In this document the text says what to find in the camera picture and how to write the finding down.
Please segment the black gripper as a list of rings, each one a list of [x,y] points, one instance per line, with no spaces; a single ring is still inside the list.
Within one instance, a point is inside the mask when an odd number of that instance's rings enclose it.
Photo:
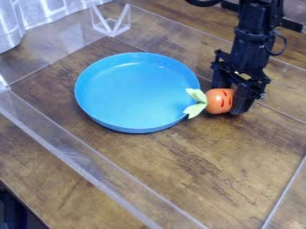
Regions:
[[[236,28],[234,34],[232,53],[218,49],[210,68],[214,71],[214,89],[229,89],[233,84],[237,85],[230,114],[240,115],[249,111],[257,99],[266,96],[270,79],[264,69],[273,48],[273,35],[266,30],[240,28]]]

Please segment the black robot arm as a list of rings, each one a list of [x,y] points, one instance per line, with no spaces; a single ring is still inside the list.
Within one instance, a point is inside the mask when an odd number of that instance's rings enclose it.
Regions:
[[[288,39],[277,30],[284,16],[284,0],[240,0],[232,53],[218,49],[210,66],[212,87],[237,86],[232,115],[246,113],[256,100],[265,98],[270,83],[265,74],[269,57],[281,55],[288,47]]]

